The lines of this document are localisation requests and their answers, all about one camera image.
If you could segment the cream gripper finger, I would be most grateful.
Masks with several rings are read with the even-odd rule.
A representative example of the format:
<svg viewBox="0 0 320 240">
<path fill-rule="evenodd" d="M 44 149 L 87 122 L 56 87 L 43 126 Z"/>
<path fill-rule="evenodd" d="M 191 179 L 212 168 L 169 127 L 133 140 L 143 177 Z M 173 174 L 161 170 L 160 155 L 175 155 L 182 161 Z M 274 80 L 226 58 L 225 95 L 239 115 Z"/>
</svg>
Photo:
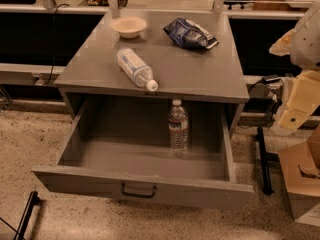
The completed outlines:
<svg viewBox="0 0 320 240">
<path fill-rule="evenodd" d="M 293 29 L 286 32 L 269 48 L 269 53 L 276 56 L 285 56 L 290 54 L 291 39 L 295 31 Z"/>
<path fill-rule="evenodd" d="M 320 72 L 303 70 L 294 80 L 279 126 L 295 131 L 320 106 Z"/>
</svg>

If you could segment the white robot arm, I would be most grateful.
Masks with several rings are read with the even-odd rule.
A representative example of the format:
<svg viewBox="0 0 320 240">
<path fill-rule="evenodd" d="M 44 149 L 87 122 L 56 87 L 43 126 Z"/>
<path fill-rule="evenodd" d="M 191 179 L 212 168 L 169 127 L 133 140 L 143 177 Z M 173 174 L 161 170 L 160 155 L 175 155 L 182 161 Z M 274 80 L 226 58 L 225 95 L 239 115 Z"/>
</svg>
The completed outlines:
<svg viewBox="0 0 320 240">
<path fill-rule="evenodd" d="M 289 98 L 273 126 L 277 134 L 287 135 L 301 127 L 320 105 L 320 2 L 315 1 L 269 52 L 289 55 L 291 63 L 302 69 L 292 81 Z"/>
</svg>

